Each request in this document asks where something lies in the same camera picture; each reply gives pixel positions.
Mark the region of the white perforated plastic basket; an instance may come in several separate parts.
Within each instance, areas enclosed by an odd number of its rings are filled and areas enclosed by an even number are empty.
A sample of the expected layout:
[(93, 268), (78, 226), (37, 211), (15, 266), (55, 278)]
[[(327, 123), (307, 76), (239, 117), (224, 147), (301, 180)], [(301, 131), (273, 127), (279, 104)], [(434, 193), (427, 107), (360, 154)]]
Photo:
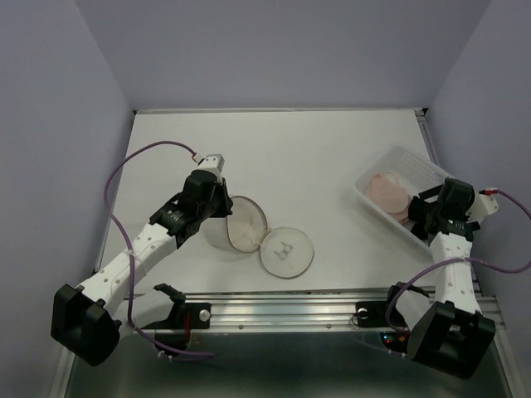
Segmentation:
[(376, 217), (426, 252), (443, 234), (454, 236), (459, 256), (468, 256), (480, 223), (496, 212), (472, 185), (400, 144), (374, 158), (353, 189)]

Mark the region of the white mesh laundry bag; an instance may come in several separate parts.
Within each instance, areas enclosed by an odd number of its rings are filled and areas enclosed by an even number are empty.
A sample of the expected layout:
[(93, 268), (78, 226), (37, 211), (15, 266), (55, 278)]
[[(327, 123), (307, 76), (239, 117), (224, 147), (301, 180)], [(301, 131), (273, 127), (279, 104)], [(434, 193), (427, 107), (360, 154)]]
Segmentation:
[(245, 196), (233, 196), (231, 214), (202, 223), (207, 243), (239, 255), (257, 254), (266, 272), (279, 279), (295, 279), (312, 264), (314, 245), (300, 229), (273, 228), (263, 209)]

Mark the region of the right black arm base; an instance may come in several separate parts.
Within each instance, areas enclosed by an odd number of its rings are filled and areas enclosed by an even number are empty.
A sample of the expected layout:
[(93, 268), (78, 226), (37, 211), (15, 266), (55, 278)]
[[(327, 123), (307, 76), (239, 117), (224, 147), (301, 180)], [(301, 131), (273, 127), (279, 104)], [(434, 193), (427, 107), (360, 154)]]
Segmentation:
[[(387, 328), (388, 324), (385, 319), (387, 307), (402, 286), (403, 282), (392, 285), (387, 291), (387, 298), (385, 300), (356, 302), (356, 310), (351, 317), (353, 324), (360, 328)], [(380, 332), (379, 336), (383, 346), (391, 354), (397, 354), (402, 357), (407, 355), (408, 332), (396, 332), (390, 328), (386, 332)]]

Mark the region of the aluminium mounting rail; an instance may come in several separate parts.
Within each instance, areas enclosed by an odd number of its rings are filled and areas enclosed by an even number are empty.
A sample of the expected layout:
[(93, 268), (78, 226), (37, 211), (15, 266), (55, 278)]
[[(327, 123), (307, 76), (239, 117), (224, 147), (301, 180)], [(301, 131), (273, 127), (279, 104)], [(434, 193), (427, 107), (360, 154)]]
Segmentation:
[[(504, 328), (499, 305), (493, 297), (476, 292), (483, 315)], [(387, 328), (360, 328), (351, 317), (356, 302), (385, 300), (381, 289), (351, 291), (295, 291), (253, 294), (187, 294), (189, 303), (212, 305), (210, 328), (192, 333), (281, 332), (386, 332)]]

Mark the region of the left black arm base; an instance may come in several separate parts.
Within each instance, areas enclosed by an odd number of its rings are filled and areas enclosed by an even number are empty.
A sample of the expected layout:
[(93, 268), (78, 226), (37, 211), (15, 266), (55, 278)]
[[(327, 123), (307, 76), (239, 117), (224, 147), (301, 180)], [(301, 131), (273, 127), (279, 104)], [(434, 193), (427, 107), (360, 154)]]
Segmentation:
[(151, 342), (159, 357), (171, 362), (195, 362), (214, 357), (188, 349), (192, 330), (210, 328), (212, 305), (189, 303), (186, 295), (168, 284), (128, 301), (128, 325)]

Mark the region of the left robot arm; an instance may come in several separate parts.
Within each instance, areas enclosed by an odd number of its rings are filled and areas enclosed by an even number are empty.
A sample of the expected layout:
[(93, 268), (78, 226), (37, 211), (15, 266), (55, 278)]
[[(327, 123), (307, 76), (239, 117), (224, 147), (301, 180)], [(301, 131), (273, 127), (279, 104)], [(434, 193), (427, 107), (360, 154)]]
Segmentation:
[(63, 285), (53, 299), (51, 337), (91, 366), (104, 362), (120, 340), (147, 326), (166, 326), (181, 332), (170, 345), (152, 334), (147, 339), (158, 355), (170, 361), (209, 359), (210, 352), (188, 348), (192, 328), (208, 328), (202, 313), (209, 303), (187, 303), (186, 296), (168, 284), (157, 284), (135, 296), (135, 285), (160, 261), (178, 250), (209, 218), (224, 219), (233, 202), (219, 167), (197, 168), (150, 218), (126, 248), (98, 273), (72, 287)]

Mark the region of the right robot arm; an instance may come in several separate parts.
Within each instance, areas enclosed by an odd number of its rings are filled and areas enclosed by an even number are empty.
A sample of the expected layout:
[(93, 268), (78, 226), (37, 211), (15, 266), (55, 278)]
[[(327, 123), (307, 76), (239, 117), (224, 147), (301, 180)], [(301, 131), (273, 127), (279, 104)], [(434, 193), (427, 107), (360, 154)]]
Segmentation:
[(495, 335), (472, 283), (470, 252), (478, 221), (470, 219), (475, 189), (448, 177), (412, 198), (411, 233), (428, 244), (433, 265), (393, 285), (382, 302), (386, 324), (408, 336), (406, 354), (417, 363), (468, 380)]

